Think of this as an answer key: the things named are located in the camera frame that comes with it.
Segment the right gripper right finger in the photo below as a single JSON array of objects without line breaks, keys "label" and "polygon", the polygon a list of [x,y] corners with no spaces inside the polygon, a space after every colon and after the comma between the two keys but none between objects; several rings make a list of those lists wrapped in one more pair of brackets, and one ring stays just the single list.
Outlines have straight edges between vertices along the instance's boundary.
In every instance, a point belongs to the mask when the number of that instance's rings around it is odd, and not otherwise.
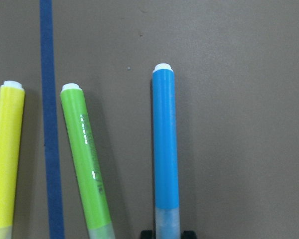
[{"label": "right gripper right finger", "polygon": [[194,231],[183,231],[181,239],[196,239],[196,233]]}]

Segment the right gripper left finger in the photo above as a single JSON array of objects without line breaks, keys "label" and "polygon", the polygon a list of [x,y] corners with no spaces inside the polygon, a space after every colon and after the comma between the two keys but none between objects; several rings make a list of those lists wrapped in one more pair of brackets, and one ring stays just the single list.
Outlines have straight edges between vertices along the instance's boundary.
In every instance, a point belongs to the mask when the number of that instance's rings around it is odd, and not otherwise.
[{"label": "right gripper left finger", "polygon": [[154,239],[154,232],[152,230],[143,230],[141,231],[140,239]]}]

